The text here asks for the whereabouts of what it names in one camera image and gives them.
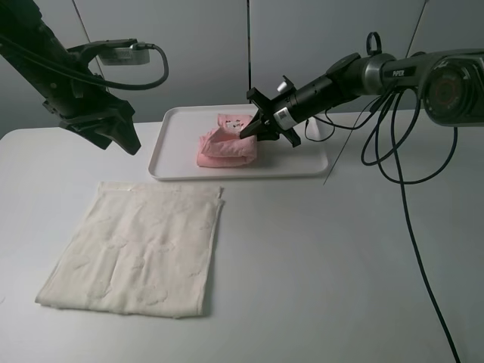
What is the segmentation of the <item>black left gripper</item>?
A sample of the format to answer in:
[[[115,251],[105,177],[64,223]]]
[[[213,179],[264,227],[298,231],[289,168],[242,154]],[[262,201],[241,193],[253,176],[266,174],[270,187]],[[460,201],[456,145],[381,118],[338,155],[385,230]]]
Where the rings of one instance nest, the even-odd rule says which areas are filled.
[[[134,109],[102,87],[76,81],[47,69],[39,70],[39,92],[44,108],[57,116],[62,129],[75,133],[101,149],[118,144],[137,154],[141,142],[132,117]]]

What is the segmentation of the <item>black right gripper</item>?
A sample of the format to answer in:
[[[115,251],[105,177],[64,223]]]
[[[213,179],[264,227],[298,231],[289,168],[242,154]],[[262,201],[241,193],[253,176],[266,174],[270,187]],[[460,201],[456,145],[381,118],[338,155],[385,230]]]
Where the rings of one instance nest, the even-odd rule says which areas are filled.
[[[269,99],[257,88],[247,92],[247,99],[257,107],[255,116],[240,131],[240,138],[256,136],[258,141],[277,141],[283,135],[292,145],[301,145],[301,139],[294,130],[298,122],[290,115],[290,97],[296,88]]]

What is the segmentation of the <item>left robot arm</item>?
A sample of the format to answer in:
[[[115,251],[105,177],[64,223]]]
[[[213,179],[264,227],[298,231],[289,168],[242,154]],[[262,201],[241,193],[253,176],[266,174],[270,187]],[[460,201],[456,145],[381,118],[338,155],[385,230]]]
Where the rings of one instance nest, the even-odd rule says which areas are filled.
[[[130,155],[139,151],[132,106],[62,46],[35,2],[1,3],[1,56],[45,99],[62,129],[102,150],[116,143]]]

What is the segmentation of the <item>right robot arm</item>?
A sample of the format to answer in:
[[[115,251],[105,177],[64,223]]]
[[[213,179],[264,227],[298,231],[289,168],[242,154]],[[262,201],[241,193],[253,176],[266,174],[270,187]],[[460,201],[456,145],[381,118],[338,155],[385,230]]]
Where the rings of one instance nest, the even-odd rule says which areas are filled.
[[[240,138],[277,141],[284,136],[297,147],[301,139],[294,128],[307,119],[361,96],[384,98],[406,89],[416,91],[428,117],[440,126],[482,126],[483,51],[438,51],[401,60],[386,53],[354,53],[301,88],[285,79],[276,98],[252,88],[247,98],[258,110]]]

